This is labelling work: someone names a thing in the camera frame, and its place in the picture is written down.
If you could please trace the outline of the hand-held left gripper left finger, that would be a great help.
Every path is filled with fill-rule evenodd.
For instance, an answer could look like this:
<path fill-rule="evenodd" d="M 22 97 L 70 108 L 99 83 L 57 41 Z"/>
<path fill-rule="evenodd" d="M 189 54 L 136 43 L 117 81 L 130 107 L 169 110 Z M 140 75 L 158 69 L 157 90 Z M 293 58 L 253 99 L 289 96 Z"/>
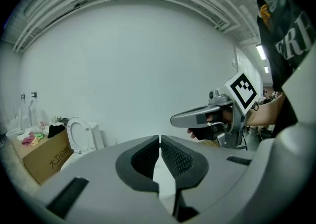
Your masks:
<path fill-rule="evenodd" d="M 92 151 L 51 177 L 35 195 L 46 224 L 170 224 L 153 172 L 159 136 Z"/>

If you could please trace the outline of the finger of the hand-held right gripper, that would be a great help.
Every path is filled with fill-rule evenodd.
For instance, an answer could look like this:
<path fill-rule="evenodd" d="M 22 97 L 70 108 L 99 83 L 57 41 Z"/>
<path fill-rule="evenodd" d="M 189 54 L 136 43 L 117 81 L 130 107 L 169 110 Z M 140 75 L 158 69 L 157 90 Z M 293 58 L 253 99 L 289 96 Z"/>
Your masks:
<path fill-rule="evenodd" d="M 219 117 L 221 121 L 221 107 L 217 105 L 206 105 L 194 108 L 170 118 L 171 125 L 177 128 L 206 128 L 211 126 L 211 122 L 207 120 L 210 115 Z"/>

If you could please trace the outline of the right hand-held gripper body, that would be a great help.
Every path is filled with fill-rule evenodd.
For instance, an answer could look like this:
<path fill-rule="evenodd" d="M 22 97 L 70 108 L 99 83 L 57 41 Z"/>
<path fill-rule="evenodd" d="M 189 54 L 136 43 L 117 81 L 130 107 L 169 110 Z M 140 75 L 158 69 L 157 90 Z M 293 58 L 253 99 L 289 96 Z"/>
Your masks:
<path fill-rule="evenodd" d="M 222 109 L 232 109 L 233 118 L 229 124 L 218 127 L 214 133 L 221 147 L 240 149 L 242 130 L 246 125 L 247 112 L 258 99 L 258 93 L 243 72 L 209 93 L 209 104 Z"/>

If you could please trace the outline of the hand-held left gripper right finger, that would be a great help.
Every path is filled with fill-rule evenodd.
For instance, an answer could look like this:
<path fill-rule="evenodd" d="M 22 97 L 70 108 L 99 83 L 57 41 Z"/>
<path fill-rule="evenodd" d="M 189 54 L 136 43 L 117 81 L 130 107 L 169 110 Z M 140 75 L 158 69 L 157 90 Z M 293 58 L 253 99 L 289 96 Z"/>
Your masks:
<path fill-rule="evenodd" d="M 201 214 L 229 192 L 255 153 L 161 136 L 161 155 L 175 180 L 173 217 L 180 223 Z"/>

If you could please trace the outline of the person's right hand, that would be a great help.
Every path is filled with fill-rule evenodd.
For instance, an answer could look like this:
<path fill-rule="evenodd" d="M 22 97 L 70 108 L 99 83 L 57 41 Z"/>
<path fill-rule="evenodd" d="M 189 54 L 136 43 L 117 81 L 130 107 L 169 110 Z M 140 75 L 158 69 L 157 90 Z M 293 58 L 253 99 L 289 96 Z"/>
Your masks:
<path fill-rule="evenodd" d="M 222 122 L 223 124 L 230 124 L 233 120 L 233 112 L 231 108 L 224 108 L 220 112 L 215 112 L 213 114 L 206 114 L 206 121 L 213 122 Z M 215 140 L 212 127 L 209 128 L 199 128 L 199 129 L 187 129 L 187 133 L 190 134 L 191 138 L 196 138 L 197 140 Z"/>

